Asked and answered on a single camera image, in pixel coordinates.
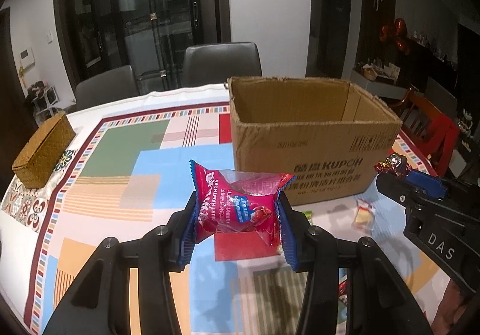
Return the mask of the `person right hand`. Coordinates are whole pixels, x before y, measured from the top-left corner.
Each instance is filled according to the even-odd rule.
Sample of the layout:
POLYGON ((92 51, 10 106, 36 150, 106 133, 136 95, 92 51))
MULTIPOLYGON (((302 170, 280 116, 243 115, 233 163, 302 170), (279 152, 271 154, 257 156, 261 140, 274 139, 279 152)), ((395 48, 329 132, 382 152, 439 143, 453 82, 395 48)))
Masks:
POLYGON ((479 291, 467 297, 450 280, 430 327, 433 334, 479 334, 479 291))

